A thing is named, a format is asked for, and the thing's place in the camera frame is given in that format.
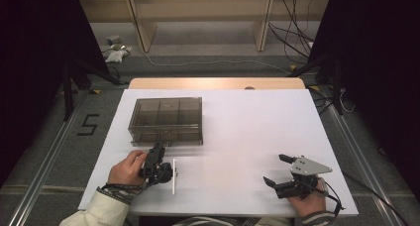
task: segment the wire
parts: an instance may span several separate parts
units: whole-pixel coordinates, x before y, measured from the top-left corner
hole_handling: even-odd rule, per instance
[[[327,96],[323,95],[321,92],[312,88],[311,86],[305,86],[305,87],[306,87],[306,89],[309,90],[309,92],[314,93],[314,94],[321,97],[321,98],[313,99],[313,101],[315,103],[315,107],[317,107],[317,108],[324,106],[327,103],[328,100],[332,99],[331,97],[327,97]],[[324,100],[324,102],[321,105],[317,105],[316,102],[320,101],[320,100]]]
[[[343,173],[344,176],[348,177],[352,181],[356,182],[360,186],[362,186],[365,189],[367,189],[368,191],[370,191],[370,193],[372,193],[380,201],[382,201],[382,203],[384,203],[386,206],[388,206],[395,213],[395,215],[398,216],[399,219],[401,219],[401,221],[404,223],[404,225],[409,226],[408,222],[402,217],[402,215],[392,205],[390,205],[388,202],[386,202],[386,200],[383,199],[379,194],[377,194],[376,192],[374,192],[373,189],[369,188],[367,185],[365,185],[365,184],[361,183],[360,181],[356,180],[354,177],[352,177],[351,175],[349,175],[348,173],[346,173],[343,170],[342,170],[342,173]]]
[[[115,72],[116,72],[116,74],[117,74],[117,78],[121,78],[120,71],[118,71],[117,67],[110,65],[110,66],[108,66],[108,68],[113,68],[113,69],[115,69]]]
[[[275,65],[271,65],[271,64],[266,64],[266,63],[263,63],[263,62],[258,61],[258,60],[215,60],[215,61],[191,61],[191,62],[175,63],[175,64],[159,64],[159,63],[153,62],[152,59],[151,59],[151,57],[148,54],[146,54],[146,53],[143,53],[143,54],[148,58],[149,62],[152,65],[154,65],[154,66],[185,66],[185,65],[191,65],[191,64],[216,64],[216,63],[223,63],[223,62],[224,63],[246,63],[246,62],[251,62],[251,63],[257,63],[257,64],[260,64],[260,65],[264,65],[264,66],[269,66],[269,67],[272,67],[272,68],[276,68],[276,69],[279,69],[279,70],[283,71],[286,74],[291,74],[291,72],[289,72],[289,71],[287,71],[287,70],[285,70],[285,69],[283,69],[281,67],[278,67],[278,66],[275,66]]]
[[[289,17],[290,17],[290,24],[289,24],[289,27],[288,27],[288,31],[291,27],[291,24],[293,23],[294,26],[296,27],[296,30],[297,30],[298,34],[299,34],[298,37],[299,37],[300,43],[302,44],[303,49],[307,52],[307,50],[306,50],[305,46],[303,45],[303,42],[302,42],[300,37],[306,37],[306,38],[309,38],[309,37],[307,35],[305,35],[305,33],[300,30],[300,28],[299,28],[299,26],[297,25],[297,22],[296,22],[296,1],[297,0],[293,0],[293,12],[292,13],[290,12],[290,9],[288,8],[285,0],[282,0],[282,1],[283,1],[283,4],[284,4],[284,7],[286,8],[287,13],[289,14]],[[306,41],[305,41],[305,44],[310,49],[310,46]]]
[[[132,223],[130,223],[130,221],[126,218],[126,219],[124,219],[124,222],[126,223],[126,224],[128,224],[129,226],[133,226],[133,224]]]
[[[327,110],[327,108],[330,107],[330,105],[332,105],[332,104],[333,104],[333,102],[331,102],[327,106],[325,106],[325,108],[322,109],[321,112],[319,112],[319,115],[322,115],[322,113],[324,113]]]
[[[347,109],[347,108],[346,108],[346,106],[344,106],[344,104],[343,104],[343,95],[344,95],[344,93],[345,93],[345,92],[346,92],[346,91],[343,91],[343,92],[340,94],[340,103],[341,103],[341,105],[342,105],[343,109],[344,109],[346,112],[348,112],[348,113],[352,113],[352,112],[355,110],[356,105],[353,105],[353,108],[352,108],[351,110]]]
[[[285,46],[288,46],[288,47],[290,47],[291,49],[293,49],[293,50],[295,50],[298,54],[300,54],[300,55],[302,55],[302,56],[304,56],[304,57],[306,57],[306,58],[309,58],[309,56],[308,55],[306,55],[306,54],[304,54],[303,52],[301,52],[301,51],[299,51],[297,48],[295,48],[294,46],[292,46],[290,43],[288,43],[287,42],[287,35],[286,35],[286,37],[285,38],[282,38],[278,33],[276,33],[275,32],[275,30],[272,28],[272,24],[271,23],[269,23],[268,24],[268,27],[271,29],[271,31],[272,31],[272,33],[275,35],[275,37],[278,39],[278,40],[280,40],[280,41],[282,41],[283,43],[284,43],[284,53],[286,54],[286,56],[287,57],[289,57],[288,56],[288,54],[287,54],[287,51],[286,51],[286,48],[285,48]]]
[[[309,3],[308,3],[308,12],[306,13],[306,28],[303,30],[303,31],[307,31],[308,30],[308,28],[309,28],[309,10],[310,10],[310,7],[311,7],[311,4],[312,4],[312,1],[313,0],[310,0],[309,1]]]
[[[305,30],[307,30],[308,29],[308,27],[309,27],[309,5],[310,5],[310,3],[308,4],[308,12],[306,13],[306,29]],[[300,28],[298,28],[298,31],[299,31],[299,34],[301,35],[300,37],[308,37],[302,30],[300,30]],[[303,40],[302,41],[302,39],[300,38],[299,39],[300,40],[300,43],[302,44],[302,46],[303,46],[303,48],[306,50],[306,48],[305,48],[305,45],[306,45],[306,47],[307,47],[307,49],[309,50],[307,53],[309,54],[310,53],[310,51],[312,50],[312,48],[311,48],[311,46],[309,45],[309,43],[308,42],[306,42],[306,40]]]
[[[327,182],[327,181],[325,181],[324,179],[318,178],[318,181],[319,181],[319,180],[324,181],[324,182],[328,185],[328,187],[329,187],[329,188],[331,188],[331,190],[333,190],[333,192],[334,192],[334,194],[336,195],[336,197],[334,197],[333,195],[331,195],[330,193],[328,193],[328,191],[327,191],[327,190],[321,190],[321,189],[319,189],[319,188],[317,188],[317,187],[314,187],[314,186],[312,186],[312,185],[310,185],[310,184],[308,184],[308,183],[306,183],[306,182],[304,182],[304,181],[298,181],[298,183],[301,183],[301,184],[305,185],[306,187],[308,187],[308,188],[312,189],[313,191],[316,191],[316,192],[318,192],[318,193],[320,193],[320,194],[322,194],[322,195],[325,195],[326,197],[328,197],[328,198],[330,198],[330,199],[332,199],[332,200],[336,201],[337,205],[336,205],[336,208],[334,209],[334,215],[337,217],[337,215],[339,214],[340,210],[345,209],[345,208],[343,208],[343,205],[342,205],[342,202],[341,202],[341,200],[340,200],[340,197],[339,197],[339,195],[337,194],[337,192],[333,189],[333,187],[331,187],[331,185],[330,185],[330,184],[328,184],[328,182]]]
[[[299,36],[300,34],[298,34],[298,33],[296,33],[296,32],[293,32],[293,31],[287,31],[286,29],[282,29],[282,28],[280,28],[280,27],[277,27],[277,26],[275,26],[273,23],[271,23],[271,22],[269,22],[269,24],[273,27],[273,28],[275,28],[275,29],[277,29],[277,30],[281,30],[281,31],[284,31],[284,32],[288,32],[288,33],[290,33],[290,34],[293,34],[293,35],[296,35],[296,36]],[[314,40],[313,39],[311,39],[311,38],[309,38],[309,37],[302,37],[303,39],[305,39],[305,40],[308,40],[308,41],[310,41],[310,42],[314,42]]]

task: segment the white tabletop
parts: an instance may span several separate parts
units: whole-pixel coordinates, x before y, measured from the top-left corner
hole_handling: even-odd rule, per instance
[[[132,203],[138,215],[225,215],[294,217],[286,199],[278,199],[263,176],[290,181],[290,164],[279,154],[328,166],[321,174],[340,196],[341,216],[358,210],[307,90],[125,90],[79,209],[85,209],[114,164],[134,149],[128,131],[138,98],[202,97],[202,146],[166,148],[163,161],[176,159],[172,184],[152,186]],[[327,209],[335,202],[327,199]]]

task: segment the gray floor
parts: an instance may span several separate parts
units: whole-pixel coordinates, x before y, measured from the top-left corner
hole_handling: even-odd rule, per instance
[[[276,23],[276,25],[287,28],[288,24]],[[316,22],[308,23],[308,34],[314,36],[317,26]],[[248,23],[159,24],[153,46],[148,53],[155,64],[151,64],[146,55],[137,48],[131,24],[92,24],[92,28],[102,50],[108,48],[105,38],[115,34],[122,37],[124,45],[132,48],[131,55],[124,57],[122,63],[112,63],[121,74],[121,79],[124,80],[130,80],[135,76],[171,75],[285,76],[294,62],[284,55],[289,55],[293,59],[302,59],[296,55],[296,52],[285,50],[283,44],[271,33],[268,33],[265,50],[257,52],[251,24]],[[289,37],[288,40],[303,51],[293,38]],[[116,71],[111,69],[111,73],[115,74]],[[313,74],[303,76],[305,83],[313,82],[313,76]],[[61,151],[25,225],[57,225],[60,220],[77,209],[81,193],[94,168],[120,97],[124,88],[127,88],[127,86],[112,85],[96,76],[91,76],[91,80],[92,89],[100,89],[100,92],[99,94],[79,92],[74,95],[75,99],[80,101],[80,108],[74,116],[74,123],[65,136]],[[63,124],[63,111],[63,96],[58,93],[51,114],[46,119],[37,139],[21,157],[0,191],[0,225],[7,225],[26,189],[43,164]],[[80,133],[90,131],[82,125],[85,117],[92,114],[95,117],[90,118],[89,121],[97,124],[94,134],[80,136]],[[342,170],[364,181],[361,171],[355,164],[349,144],[336,122],[334,111],[328,109],[320,117]],[[351,130],[352,136],[393,206],[410,225],[418,225],[420,222],[419,202],[412,195],[395,166],[384,155],[377,152],[377,142],[357,109],[352,113],[345,112],[343,121]],[[371,194],[354,181],[347,178],[346,180],[360,215],[339,219],[336,225],[386,225],[386,220],[383,219]],[[135,216],[130,216],[129,220],[134,225],[139,221]]]

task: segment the plastic storage box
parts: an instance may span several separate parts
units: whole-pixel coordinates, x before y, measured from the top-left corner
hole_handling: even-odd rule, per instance
[[[202,145],[201,97],[137,99],[129,131],[133,146]]]

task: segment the aluminum rail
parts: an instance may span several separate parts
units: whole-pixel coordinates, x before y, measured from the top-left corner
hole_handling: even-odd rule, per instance
[[[352,134],[349,126],[346,123],[346,120],[343,116],[339,115],[337,110],[333,105],[329,107],[330,114],[332,115],[334,122],[336,123],[337,127],[340,130],[341,135],[343,136],[345,143],[352,155],[353,159],[355,160],[356,166],[359,172],[362,175],[366,185],[371,188],[374,192],[376,192],[380,197],[382,197],[387,203],[391,204],[391,201],[380,185],[373,169],[371,168],[368,160],[366,159],[365,155],[363,154],[361,147],[359,146],[358,142],[356,141],[355,137]],[[403,226],[403,222],[396,216],[396,214],[387,207],[382,201],[380,201],[376,196],[372,196],[373,201],[375,202],[377,209],[379,210],[383,221],[386,223],[387,226]]]
[[[74,111],[69,116],[67,121],[65,121],[60,129],[58,134],[56,135],[52,146],[50,147],[49,152],[47,153],[46,157],[44,158],[43,163],[41,164],[37,174],[35,175],[34,179],[32,180],[30,186],[28,187],[27,191],[25,192],[24,196],[22,197],[20,203],[15,209],[10,221],[9,226],[20,226],[24,225],[28,216],[34,207],[35,202],[40,195],[40,192],[43,188],[44,183],[46,182],[51,169],[53,168],[53,164],[55,163],[56,157],[61,150],[65,139],[68,136],[69,129],[74,123],[74,119],[78,114],[78,110],[80,108],[81,103],[87,96],[87,91],[79,91],[77,95],[76,104]]]

